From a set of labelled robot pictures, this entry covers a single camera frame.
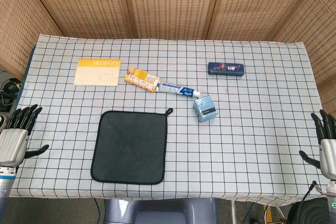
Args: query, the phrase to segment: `white tablecloth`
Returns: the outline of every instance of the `white tablecloth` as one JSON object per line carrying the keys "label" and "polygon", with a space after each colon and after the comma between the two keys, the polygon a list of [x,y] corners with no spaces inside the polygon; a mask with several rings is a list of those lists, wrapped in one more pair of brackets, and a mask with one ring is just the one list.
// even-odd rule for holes
{"label": "white tablecloth", "polygon": [[[117,87],[74,86],[80,58],[120,58]],[[242,77],[211,76],[208,62],[245,65]],[[127,84],[137,67],[163,81],[209,94],[216,119],[198,123],[193,98],[149,93]],[[40,35],[18,107],[43,107],[11,196],[168,199],[218,197],[286,205],[312,180],[326,184],[299,150],[319,158],[311,112],[321,109],[302,43],[212,40],[77,39]],[[108,110],[174,112],[168,117],[164,181],[99,183],[90,166],[100,115]]]}

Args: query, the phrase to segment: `small box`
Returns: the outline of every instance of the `small box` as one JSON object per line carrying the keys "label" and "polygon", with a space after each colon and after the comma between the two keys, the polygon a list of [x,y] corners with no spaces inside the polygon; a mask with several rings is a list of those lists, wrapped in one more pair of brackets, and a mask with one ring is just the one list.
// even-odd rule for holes
{"label": "small box", "polygon": [[209,62],[208,73],[219,74],[222,76],[243,76],[244,65],[237,63]]}
{"label": "small box", "polygon": [[199,122],[204,122],[216,117],[218,114],[210,95],[195,100],[193,108],[196,111]]}

